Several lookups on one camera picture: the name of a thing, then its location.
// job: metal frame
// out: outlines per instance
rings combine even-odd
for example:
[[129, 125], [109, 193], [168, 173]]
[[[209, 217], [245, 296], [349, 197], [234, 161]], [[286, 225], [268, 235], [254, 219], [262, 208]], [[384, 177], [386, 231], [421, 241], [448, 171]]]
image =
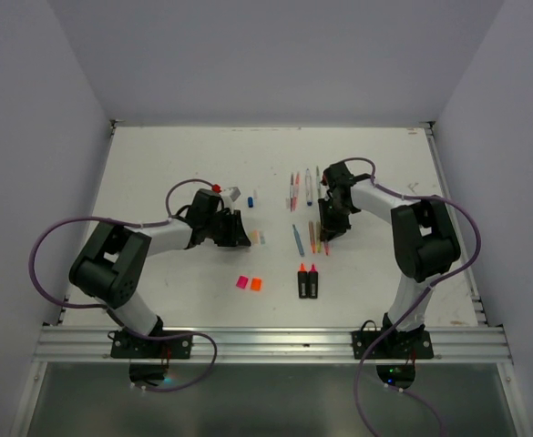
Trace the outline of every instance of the metal frame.
[[9, 433], [10, 437], [25, 437], [29, 432], [37, 399], [39, 399], [39, 392], [41, 392], [41, 387], [46, 377], [46, 369], [46, 362], [36, 361], [31, 363], [21, 401], [19, 401], [19, 408]]
[[[128, 362], [110, 359], [108, 333], [114, 328], [44, 327], [34, 361], [39, 362]], [[219, 363], [353, 364], [353, 328], [179, 328], [209, 334], [219, 345]], [[510, 353], [501, 328], [432, 328], [435, 358], [426, 363], [510, 363]], [[194, 338], [190, 360], [206, 363], [213, 354], [210, 343]], [[149, 362], [133, 360], [132, 362]], [[379, 361], [369, 360], [366, 364]]]
[[515, 379], [515, 372], [513, 364], [499, 363], [497, 365], [503, 392], [507, 399], [507, 406], [513, 419], [513, 425], [518, 437], [529, 437], [533, 435], [533, 427], [528, 417], [528, 412], [523, 402], [523, 397], [518, 388], [517, 380]]

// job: marker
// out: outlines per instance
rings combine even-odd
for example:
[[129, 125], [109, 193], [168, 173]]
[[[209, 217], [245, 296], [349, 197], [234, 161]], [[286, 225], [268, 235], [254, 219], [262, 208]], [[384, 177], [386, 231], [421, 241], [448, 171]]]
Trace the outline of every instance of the marker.
[[302, 248], [301, 234], [299, 234], [299, 231], [296, 229], [296, 226], [294, 226], [294, 224], [292, 224], [292, 232], [294, 233], [294, 240], [296, 241], [296, 247], [299, 250], [299, 255], [303, 257], [304, 249]]
[[306, 204], [310, 207], [313, 204], [313, 180], [311, 179], [311, 170], [308, 168], [304, 177], [304, 189], [306, 189]]
[[309, 271], [309, 299], [317, 299], [319, 297], [319, 272], [311, 266]]
[[301, 264], [301, 269], [296, 273], [296, 276], [298, 278], [299, 285], [299, 299], [307, 299], [308, 296], [306, 294], [306, 289], [309, 282], [309, 277], [304, 264]]

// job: black cable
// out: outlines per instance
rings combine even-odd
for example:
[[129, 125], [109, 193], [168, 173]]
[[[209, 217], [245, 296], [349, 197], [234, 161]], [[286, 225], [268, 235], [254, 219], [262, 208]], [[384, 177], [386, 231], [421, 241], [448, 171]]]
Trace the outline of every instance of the black cable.
[[176, 216], [180, 216], [181, 213], [185, 210], [185, 209], [189, 209], [190, 208], [190, 205], [183, 205], [181, 208], [179, 208], [177, 210], [177, 214], [175, 214]]
[[361, 328], [359, 329], [359, 332], [363, 333], [364, 329], [365, 329], [365, 327], [367, 326], [368, 323], [373, 323], [374, 324], [374, 329], [377, 330], [377, 325], [375, 324], [375, 322], [373, 320], [370, 319], [370, 320], [366, 320], [364, 322], [364, 324], [361, 325]]
[[377, 325], [375, 324], [375, 322], [373, 320], [366, 320], [364, 322], [363, 325], [361, 325], [361, 328], [359, 329], [359, 333], [361, 334], [361, 343], [364, 345], [365, 348], [367, 348], [367, 343], [364, 341], [364, 329], [365, 327], [367, 326], [368, 323], [373, 323], [374, 324], [374, 330], [377, 330]]

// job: glass panel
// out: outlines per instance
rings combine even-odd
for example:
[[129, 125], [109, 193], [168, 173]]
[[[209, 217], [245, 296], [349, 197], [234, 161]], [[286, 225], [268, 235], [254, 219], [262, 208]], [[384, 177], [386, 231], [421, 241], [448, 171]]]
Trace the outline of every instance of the glass panel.
[[[221, 365], [176, 393], [129, 388], [127, 364], [51, 364], [29, 435], [368, 435], [354, 407], [354, 366]], [[173, 384], [200, 366], [171, 365]], [[418, 365], [412, 389], [443, 416], [450, 436], [516, 435], [495, 365]], [[382, 435], [438, 435], [431, 412], [384, 389], [366, 366], [362, 400]]]

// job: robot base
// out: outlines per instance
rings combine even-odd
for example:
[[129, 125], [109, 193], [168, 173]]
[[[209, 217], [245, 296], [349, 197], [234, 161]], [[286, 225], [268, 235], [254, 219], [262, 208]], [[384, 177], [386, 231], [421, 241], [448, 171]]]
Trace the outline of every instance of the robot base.
[[[372, 342], [392, 326], [384, 315], [384, 326], [380, 330], [354, 330], [351, 332], [354, 358], [360, 360]], [[434, 358], [430, 333], [424, 330], [424, 325], [409, 332], [394, 331], [369, 355], [371, 360], [408, 360], [413, 354], [416, 360], [431, 360]]]
[[[169, 341], [141, 340], [124, 330], [115, 330], [112, 339], [111, 358], [119, 359], [165, 359], [170, 351], [172, 360], [188, 360], [193, 344], [192, 336]], [[163, 336], [186, 334], [186, 330], [164, 330]]]

